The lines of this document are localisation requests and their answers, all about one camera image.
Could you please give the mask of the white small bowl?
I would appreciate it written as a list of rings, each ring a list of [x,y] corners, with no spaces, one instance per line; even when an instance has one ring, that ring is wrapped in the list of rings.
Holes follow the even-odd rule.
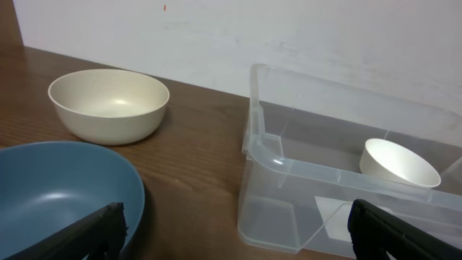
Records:
[[[384,139],[365,142],[359,169],[364,175],[427,189],[441,184],[440,174],[426,160],[410,149]]]

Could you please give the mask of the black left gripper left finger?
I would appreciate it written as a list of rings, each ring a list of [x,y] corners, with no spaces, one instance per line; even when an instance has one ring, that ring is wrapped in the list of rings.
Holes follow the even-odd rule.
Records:
[[[122,202],[110,203],[6,260],[118,260],[127,236]]]

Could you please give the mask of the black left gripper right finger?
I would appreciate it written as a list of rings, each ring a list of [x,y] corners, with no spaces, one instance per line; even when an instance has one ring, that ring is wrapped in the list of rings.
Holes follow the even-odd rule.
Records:
[[[347,229],[357,260],[461,260],[461,250],[363,199],[353,201]]]

